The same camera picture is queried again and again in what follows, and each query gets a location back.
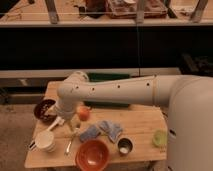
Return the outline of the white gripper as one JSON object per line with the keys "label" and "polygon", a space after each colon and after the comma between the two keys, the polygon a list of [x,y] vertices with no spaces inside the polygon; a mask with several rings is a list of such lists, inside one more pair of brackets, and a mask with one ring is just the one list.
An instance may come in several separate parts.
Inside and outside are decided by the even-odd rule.
{"label": "white gripper", "polygon": [[72,119],[76,112],[76,104],[73,102],[68,102],[64,100],[57,100],[54,105],[54,112],[67,121],[68,127],[71,132],[74,131]]}

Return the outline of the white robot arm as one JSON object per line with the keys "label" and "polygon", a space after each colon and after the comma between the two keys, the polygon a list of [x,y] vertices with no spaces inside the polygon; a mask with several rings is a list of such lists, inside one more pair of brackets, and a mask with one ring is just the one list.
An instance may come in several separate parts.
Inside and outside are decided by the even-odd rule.
{"label": "white robot arm", "polygon": [[57,89],[54,111],[68,119],[81,101],[168,109],[168,171],[213,171],[213,77],[157,75],[91,82],[76,71]]}

